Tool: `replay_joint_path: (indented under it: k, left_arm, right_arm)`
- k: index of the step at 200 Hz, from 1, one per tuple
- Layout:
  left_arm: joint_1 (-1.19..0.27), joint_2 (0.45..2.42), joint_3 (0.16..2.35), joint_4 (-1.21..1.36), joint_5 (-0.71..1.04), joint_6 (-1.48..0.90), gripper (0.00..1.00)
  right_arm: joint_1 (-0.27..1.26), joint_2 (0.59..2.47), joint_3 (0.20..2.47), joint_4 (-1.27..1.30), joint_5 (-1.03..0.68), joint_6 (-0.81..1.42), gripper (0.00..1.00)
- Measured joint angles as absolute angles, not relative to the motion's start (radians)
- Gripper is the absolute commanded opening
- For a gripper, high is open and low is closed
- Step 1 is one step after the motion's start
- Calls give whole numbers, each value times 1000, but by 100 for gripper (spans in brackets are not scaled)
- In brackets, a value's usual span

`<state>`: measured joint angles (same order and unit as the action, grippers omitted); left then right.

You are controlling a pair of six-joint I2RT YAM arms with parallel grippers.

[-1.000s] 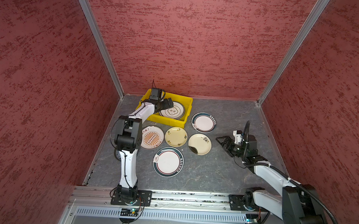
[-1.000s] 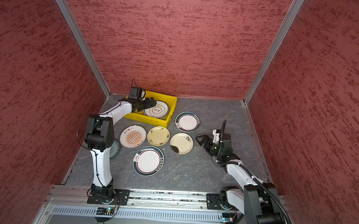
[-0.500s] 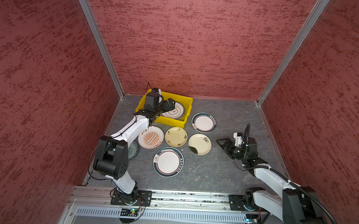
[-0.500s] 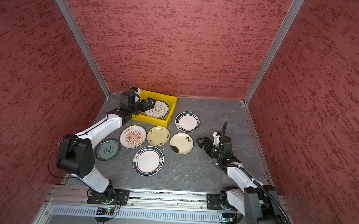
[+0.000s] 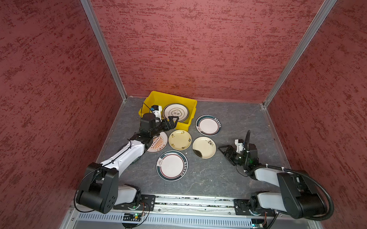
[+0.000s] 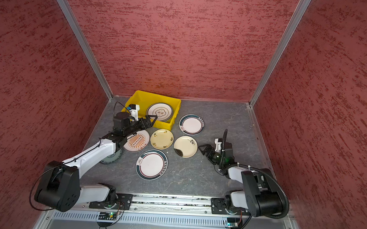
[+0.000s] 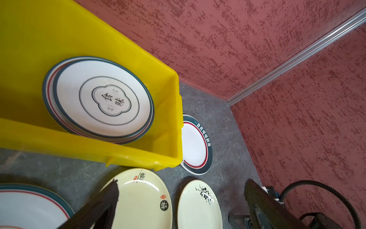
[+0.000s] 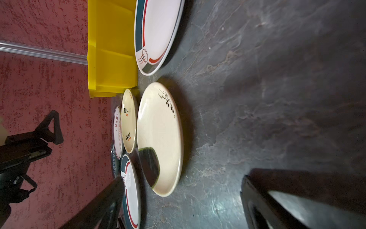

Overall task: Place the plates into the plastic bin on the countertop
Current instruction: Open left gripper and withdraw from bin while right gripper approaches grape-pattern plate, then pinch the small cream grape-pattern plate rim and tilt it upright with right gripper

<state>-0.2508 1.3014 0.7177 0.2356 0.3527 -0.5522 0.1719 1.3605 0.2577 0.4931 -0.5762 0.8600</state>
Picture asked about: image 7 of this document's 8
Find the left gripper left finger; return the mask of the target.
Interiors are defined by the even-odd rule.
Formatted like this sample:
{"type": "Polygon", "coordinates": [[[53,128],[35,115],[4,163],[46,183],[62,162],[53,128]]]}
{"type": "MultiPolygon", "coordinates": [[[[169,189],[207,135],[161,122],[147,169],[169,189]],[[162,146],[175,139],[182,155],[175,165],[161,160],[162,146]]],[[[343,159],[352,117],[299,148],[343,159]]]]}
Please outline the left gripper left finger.
{"type": "Polygon", "coordinates": [[[113,180],[60,229],[110,229],[112,228],[119,198],[118,181],[113,180]]]}

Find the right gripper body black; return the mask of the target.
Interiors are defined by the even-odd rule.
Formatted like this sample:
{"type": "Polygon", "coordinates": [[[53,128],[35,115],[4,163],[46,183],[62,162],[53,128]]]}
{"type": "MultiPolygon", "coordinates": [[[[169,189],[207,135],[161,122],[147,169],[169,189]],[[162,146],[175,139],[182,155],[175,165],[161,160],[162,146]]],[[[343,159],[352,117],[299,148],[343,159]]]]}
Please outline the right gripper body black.
{"type": "MultiPolygon", "coordinates": [[[[299,219],[303,221],[306,217],[313,217],[308,225],[311,229],[342,229],[342,227],[322,213],[306,213],[299,219]]],[[[228,217],[229,224],[233,229],[253,229],[252,221],[249,215],[231,215],[228,217]]]]}

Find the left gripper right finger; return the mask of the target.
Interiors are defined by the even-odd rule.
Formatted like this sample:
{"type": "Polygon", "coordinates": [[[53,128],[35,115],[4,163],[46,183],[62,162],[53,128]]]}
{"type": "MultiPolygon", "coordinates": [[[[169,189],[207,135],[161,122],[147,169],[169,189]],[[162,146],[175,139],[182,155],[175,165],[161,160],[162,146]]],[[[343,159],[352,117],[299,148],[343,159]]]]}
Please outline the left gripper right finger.
{"type": "Polygon", "coordinates": [[[303,222],[289,213],[252,179],[245,183],[244,197],[248,203],[254,229],[307,229],[303,222]]]}

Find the cream plate small motifs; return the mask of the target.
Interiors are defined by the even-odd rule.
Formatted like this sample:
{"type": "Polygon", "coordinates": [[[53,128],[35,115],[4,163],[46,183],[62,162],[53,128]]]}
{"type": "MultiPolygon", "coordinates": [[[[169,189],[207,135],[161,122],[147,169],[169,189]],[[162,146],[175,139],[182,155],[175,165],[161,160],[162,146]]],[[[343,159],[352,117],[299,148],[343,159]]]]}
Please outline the cream plate small motifs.
{"type": "Polygon", "coordinates": [[[119,197],[113,229],[170,229],[173,209],[164,182],[147,169],[129,169],[106,183],[116,181],[119,197]]]}

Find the cream plate black brushstroke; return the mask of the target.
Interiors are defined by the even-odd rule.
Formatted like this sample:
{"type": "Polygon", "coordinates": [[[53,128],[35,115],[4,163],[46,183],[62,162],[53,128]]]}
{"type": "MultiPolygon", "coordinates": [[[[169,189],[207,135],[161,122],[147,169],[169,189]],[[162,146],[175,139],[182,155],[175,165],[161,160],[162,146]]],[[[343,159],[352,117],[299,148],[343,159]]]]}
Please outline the cream plate black brushstroke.
{"type": "Polygon", "coordinates": [[[213,190],[201,180],[189,182],[183,189],[177,210],[179,229],[221,229],[222,214],[213,190]]]}

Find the white plate green rim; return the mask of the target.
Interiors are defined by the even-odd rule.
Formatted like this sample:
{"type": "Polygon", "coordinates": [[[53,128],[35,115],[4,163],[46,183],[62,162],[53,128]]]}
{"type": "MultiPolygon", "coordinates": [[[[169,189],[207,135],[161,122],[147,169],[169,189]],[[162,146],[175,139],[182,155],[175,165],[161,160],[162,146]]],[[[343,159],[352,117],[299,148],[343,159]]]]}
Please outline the white plate green rim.
{"type": "Polygon", "coordinates": [[[194,175],[204,175],[213,162],[210,137],[203,125],[194,117],[184,114],[183,120],[181,166],[194,175]]]}
{"type": "Polygon", "coordinates": [[[70,205],[48,189],[1,184],[2,229],[57,229],[73,215],[70,205]]]}

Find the white plate green quatrefoil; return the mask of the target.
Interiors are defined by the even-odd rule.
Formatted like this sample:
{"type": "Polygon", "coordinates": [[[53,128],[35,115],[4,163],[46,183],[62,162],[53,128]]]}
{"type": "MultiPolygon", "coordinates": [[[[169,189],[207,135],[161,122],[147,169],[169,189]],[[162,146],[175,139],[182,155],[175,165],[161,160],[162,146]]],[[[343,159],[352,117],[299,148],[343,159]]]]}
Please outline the white plate green quatrefoil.
{"type": "Polygon", "coordinates": [[[146,85],[120,64],[99,57],[67,64],[54,77],[62,116],[89,138],[128,144],[144,136],[155,116],[146,85]]]}

